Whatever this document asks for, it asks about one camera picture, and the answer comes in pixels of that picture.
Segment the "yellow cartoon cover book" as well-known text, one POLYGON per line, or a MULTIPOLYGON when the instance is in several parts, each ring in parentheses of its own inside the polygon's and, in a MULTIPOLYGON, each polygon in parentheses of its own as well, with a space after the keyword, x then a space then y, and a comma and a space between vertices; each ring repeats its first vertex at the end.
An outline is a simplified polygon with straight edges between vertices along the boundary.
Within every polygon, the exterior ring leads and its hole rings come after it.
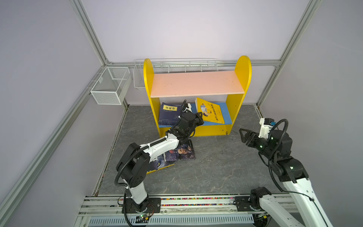
POLYGON ((202 119, 204 122, 211 122, 216 124, 225 123, 220 105, 211 103, 201 98, 195 99, 195 105, 197 112, 202 113, 202 119))

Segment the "black book white characters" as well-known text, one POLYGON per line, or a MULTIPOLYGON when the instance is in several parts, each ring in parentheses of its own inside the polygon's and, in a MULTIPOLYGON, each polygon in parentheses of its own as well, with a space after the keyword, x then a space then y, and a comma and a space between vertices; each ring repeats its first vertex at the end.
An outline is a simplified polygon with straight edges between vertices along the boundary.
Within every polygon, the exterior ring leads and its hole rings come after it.
POLYGON ((149 163, 147 168, 147 175, 173 165, 175 165, 175 161, 166 161, 164 155, 162 154, 149 163))

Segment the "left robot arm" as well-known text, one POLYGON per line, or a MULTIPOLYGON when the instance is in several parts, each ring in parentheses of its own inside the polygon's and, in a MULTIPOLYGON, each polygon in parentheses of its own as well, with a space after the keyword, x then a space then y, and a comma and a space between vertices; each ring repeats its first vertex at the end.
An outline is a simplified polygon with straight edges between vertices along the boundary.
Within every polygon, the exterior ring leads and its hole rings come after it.
POLYGON ((131 143, 127 147, 116 166, 114 185, 125 188, 125 195, 131 199, 137 212, 145 211, 149 205, 149 196, 143 183, 149 164, 165 152, 185 144, 195 134, 196 128, 203 124, 201 112, 186 110, 164 137, 143 145, 131 143))

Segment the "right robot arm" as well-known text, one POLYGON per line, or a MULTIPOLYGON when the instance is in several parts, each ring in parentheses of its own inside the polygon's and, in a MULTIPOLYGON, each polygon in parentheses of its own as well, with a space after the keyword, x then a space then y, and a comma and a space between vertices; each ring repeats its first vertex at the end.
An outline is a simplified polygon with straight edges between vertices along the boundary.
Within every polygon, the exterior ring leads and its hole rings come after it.
POLYGON ((265 187, 251 190, 250 207, 266 212, 284 227, 331 227, 332 223, 317 199, 305 167, 291 156, 293 140, 286 130, 272 128, 266 138, 260 138, 256 132, 247 129, 240 129, 239 132, 242 143, 255 148, 260 156, 267 159, 272 181, 281 192, 292 197, 303 223, 283 208, 265 187))

